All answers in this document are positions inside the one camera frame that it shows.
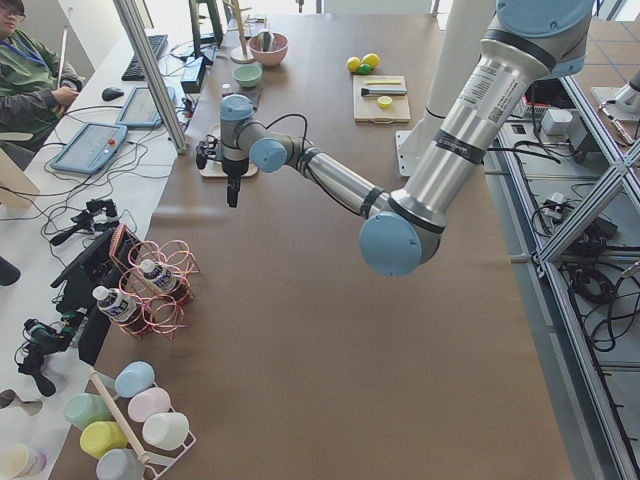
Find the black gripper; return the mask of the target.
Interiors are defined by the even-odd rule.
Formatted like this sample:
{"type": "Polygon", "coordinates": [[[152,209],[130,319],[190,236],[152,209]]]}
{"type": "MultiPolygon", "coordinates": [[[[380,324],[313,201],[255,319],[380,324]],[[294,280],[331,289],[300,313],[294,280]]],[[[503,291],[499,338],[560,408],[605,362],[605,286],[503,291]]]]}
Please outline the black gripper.
{"type": "Polygon", "coordinates": [[[232,160],[224,157],[222,168],[227,175],[227,204],[229,207],[237,207],[241,178],[248,172],[249,159],[232,160]]]}

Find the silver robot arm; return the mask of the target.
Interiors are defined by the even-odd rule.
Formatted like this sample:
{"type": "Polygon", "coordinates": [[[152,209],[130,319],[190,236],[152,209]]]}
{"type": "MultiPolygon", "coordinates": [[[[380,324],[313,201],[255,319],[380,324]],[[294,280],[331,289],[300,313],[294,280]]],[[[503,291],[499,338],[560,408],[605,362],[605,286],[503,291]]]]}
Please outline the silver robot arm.
{"type": "Polygon", "coordinates": [[[220,105],[227,202],[236,206],[250,164],[264,172],[296,169],[343,207],[364,218],[361,254],[381,275],[411,273],[436,253],[445,212],[529,86],[572,75],[584,65],[590,1],[499,1],[480,42],[480,57],[442,126],[406,184],[391,193],[307,143],[254,120],[251,101],[220,105]]]}

